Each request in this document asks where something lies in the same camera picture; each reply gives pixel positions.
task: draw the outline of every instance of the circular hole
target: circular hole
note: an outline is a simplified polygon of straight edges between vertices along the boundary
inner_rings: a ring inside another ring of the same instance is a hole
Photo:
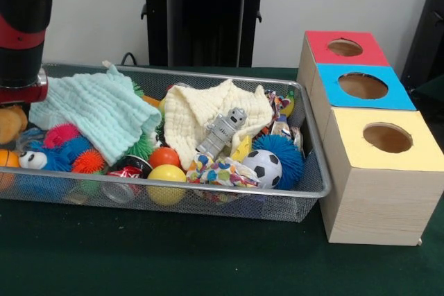
[[[389,123],[370,124],[364,130],[364,139],[374,147],[388,153],[405,152],[413,145],[409,133]]]
[[[342,55],[343,57],[355,57],[364,52],[358,43],[343,38],[331,41],[328,44],[328,49],[334,54]]]
[[[339,85],[347,94],[364,100],[383,98],[389,88],[380,79],[364,73],[348,73],[339,78]]]

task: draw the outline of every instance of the shape sorter box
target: shape sorter box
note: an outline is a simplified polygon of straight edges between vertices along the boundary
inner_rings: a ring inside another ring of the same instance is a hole
[[[324,149],[329,242],[417,245],[444,191],[444,155],[420,112],[333,107]]]
[[[416,111],[391,67],[319,64],[317,68],[310,102],[322,140],[332,106]]]
[[[347,31],[305,32],[298,82],[310,97],[317,64],[390,66],[371,33]]]

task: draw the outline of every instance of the black cable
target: black cable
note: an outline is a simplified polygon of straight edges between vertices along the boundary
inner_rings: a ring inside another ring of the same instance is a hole
[[[137,66],[137,61],[136,61],[136,57],[131,53],[131,52],[127,52],[125,53],[120,65],[124,66],[126,63],[126,58],[131,57],[131,60],[133,61],[133,66]]]

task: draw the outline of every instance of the yellow box lid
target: yellow box lid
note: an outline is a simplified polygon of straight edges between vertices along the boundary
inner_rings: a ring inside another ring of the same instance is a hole
[[[352,167],[444,171],[444,154],[420,112],[333,107],[333,116]]]

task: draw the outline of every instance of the red soda can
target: red soda can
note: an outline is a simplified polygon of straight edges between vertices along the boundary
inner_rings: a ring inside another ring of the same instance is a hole
[[[127,178],[146,178],[151,170],[151,166],[143,159],[128,155],[120,160],[106,175]],[[127,204],[133,201],[141,191],[142,187],[134,184],[114,182],[102,184],[102,192],[118,204]]]

